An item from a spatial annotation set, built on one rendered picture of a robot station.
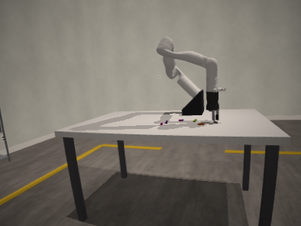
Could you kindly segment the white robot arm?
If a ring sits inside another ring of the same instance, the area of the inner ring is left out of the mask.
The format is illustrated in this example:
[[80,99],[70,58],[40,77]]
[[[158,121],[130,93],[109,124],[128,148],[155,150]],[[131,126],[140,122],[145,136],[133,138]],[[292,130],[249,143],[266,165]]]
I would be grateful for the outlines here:
[[[171,52],[172,51],[172,52]],[[157,46],[157,52],[163,56],[166,74],[170,79],[177,75],[177,83],[193,98],[200,89],[192,83],[175,65],[175,59],[184,60],[206,68],[206,84],[218,83],[218,63],[214,58],[208,58],[193,51],[175,53],[173,41],[163,37]],[[175,68],[174,68],[175,67]]]

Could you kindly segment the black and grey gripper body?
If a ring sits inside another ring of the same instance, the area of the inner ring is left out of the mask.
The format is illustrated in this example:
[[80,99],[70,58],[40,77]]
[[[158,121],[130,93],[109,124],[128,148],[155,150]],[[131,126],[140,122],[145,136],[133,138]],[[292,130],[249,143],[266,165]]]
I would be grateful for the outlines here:
[[225,87],[219,88],[218,83],[206,84],[206,110],[219,110],[218,92],[225,91]]

